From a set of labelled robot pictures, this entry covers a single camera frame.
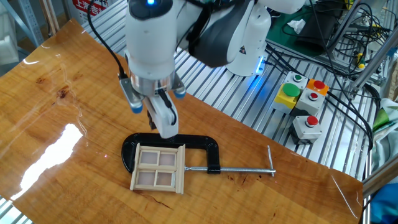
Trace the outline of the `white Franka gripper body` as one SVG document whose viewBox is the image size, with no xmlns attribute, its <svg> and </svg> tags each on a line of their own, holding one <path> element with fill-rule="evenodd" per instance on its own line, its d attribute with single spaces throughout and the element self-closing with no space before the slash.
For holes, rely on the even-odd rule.
<svg viewBox="0 0 398 224">
<path fill-rule="evenodd" d="M 150 114 L 150 120 L 154 123 L 160 136 L 167 139 L 178 134 L 178 113 L 169 94 L 165 95 L 171 103 L 171 108 L 166 106 L 160 96 L 146 98 L 145 106 Z"/>
</svg>

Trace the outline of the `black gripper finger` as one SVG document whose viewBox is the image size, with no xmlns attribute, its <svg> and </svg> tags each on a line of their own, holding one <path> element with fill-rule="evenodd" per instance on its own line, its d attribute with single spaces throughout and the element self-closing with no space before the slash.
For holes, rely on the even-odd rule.
<svg viewBox="0 0 398 224">
<path fill-rule="evenodd" d="M 147 117 L 148 117 L 148 119 L 149 119 L 149 126 L 150 126 L 151 130 L 157 129 L 157 127 L 156 127 L 156 125 L 155 125 L 155 123 L 154 123 L 154 121 L 153 121 L 153 119 L 152 119 L 152 116 L 151 116 L 151 114 L 149 113 L 149 111 L 147 111 Z"/>
</svg>

